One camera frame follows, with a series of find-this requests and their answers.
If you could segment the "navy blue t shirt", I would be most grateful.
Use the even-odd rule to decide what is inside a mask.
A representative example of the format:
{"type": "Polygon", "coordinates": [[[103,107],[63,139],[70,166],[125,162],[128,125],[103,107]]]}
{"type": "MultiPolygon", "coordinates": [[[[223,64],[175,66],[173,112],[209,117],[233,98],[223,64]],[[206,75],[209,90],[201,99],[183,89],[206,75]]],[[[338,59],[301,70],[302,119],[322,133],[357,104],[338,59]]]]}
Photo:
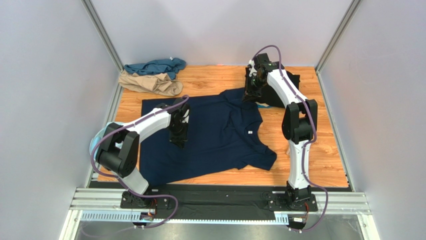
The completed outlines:
{"type": "Polygon", "coordinates": [[[243,88],[191,97],[187,141],[170,142],[161,129],[140,145],[139,171],[151,186],[253,166],[270,170],[277,154],[258,136],[262,117],[254,102],[243,101],[243,88]]]}

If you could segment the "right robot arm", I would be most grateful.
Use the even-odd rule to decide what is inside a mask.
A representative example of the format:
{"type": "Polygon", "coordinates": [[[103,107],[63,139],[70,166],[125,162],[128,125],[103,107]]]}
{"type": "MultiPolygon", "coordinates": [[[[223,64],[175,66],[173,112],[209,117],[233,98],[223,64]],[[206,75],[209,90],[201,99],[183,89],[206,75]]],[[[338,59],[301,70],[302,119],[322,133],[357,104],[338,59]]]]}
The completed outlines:
{"type": "Polygon", "coordinates": [[[262,88],[270,86],[285,106],[282,133],[290,149],[290,174],[287,187],[292,191],[308,191],[309,150],[316,140],[316,121],[313,113],[318,105],[308,100],[292,83],[279,62],[255,63],[246,67],[242,100],[256,102],[262,96],[262,88]]]}

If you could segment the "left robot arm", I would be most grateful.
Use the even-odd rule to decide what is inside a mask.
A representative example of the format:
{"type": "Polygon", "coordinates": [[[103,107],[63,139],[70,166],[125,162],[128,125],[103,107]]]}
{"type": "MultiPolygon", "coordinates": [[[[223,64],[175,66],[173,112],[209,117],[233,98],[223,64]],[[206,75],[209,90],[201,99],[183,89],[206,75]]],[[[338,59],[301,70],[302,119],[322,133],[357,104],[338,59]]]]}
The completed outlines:
{"type": "Polygon", "coordinates": [[[106,126],[103,137],[91,152],[92,164],[98,163],[133,195],[143,197],[148,181],[137,170],[141,142],[156,132],[168,129],[169,141],[184,148],[188,140],[189,96],[177,98],[172,105],[160,104],[148,114],[128,123],[106,126]]]}

